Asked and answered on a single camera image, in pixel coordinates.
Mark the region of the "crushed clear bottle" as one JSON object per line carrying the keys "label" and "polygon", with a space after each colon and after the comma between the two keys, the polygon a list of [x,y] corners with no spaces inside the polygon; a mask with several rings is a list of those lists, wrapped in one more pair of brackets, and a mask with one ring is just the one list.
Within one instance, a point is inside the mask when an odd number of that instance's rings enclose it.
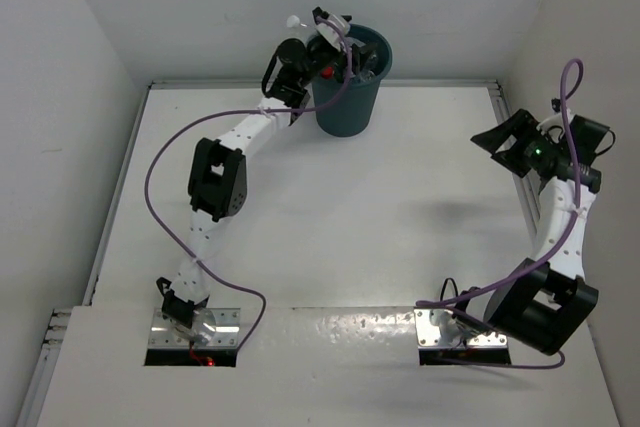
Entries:
{"label": "crushed clear bottle", "polygon": [[372,82],[387,67],[388,55],[384,46],[377,41],[363,41],[347,38],[352,53],[352,84]]}

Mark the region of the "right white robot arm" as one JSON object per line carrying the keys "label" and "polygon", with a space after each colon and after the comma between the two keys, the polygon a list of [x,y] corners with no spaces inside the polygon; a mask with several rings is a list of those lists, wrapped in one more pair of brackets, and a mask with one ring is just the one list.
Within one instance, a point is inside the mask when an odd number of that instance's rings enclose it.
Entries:
{"label": "right white robot arm", "polygon": [[588,215],[601,188],[593,162],[609,126],[557,113],[539,122],[524,109],[472,137],[492,160],[519,177],[540,179],[540,218],[532,254],[489,298],[482,319],[465,315],[460,301],[452,318],[478,334],[498,331],[545,354],[557,353],[594,310],[599,292],[585,281],[582,248]]}

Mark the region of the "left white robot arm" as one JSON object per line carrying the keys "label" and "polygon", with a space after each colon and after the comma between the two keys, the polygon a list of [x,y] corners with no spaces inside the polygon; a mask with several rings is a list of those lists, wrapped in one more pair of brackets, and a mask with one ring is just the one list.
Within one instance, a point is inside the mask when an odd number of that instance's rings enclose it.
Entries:
{"label": "left white robot arm", "polygon": [[173,279],[156,282],[162,314],[183,329],[194,328],[209,301],[210,281],[220,279],[207,262],[248,199],[250,159],[307,112],[334,137],[352,137],[368,126],[391,62],[385,39],[354,25],[349,15],[320,7],[312,19],[308,39],[293,36],[276,47],[257,106],[237,110],[242,119],[226,133],[196,143],[187,182],[191,234],[177,242],[186,257]]}

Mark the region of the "tall water bottle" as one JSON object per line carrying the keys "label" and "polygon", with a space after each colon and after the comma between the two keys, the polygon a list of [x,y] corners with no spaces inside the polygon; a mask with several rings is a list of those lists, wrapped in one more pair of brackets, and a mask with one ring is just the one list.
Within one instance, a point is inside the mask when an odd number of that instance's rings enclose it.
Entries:
{"label": "tall water bottle", "polygon": [[291,15],[286,20],[286,27],[291,37],[305,41],[308,38],[308,25],[297,15]]}

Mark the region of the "red cap bottle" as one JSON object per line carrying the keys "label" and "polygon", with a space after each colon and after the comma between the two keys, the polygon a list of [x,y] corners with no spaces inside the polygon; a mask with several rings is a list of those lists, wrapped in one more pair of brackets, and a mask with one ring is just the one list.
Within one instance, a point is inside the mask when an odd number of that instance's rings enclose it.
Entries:
{"label": "red cap bottle", "polygon": [[331,66],[327,66],[320,72],[320,77],[323,79],[331,79],[334,75],[334,69]]}

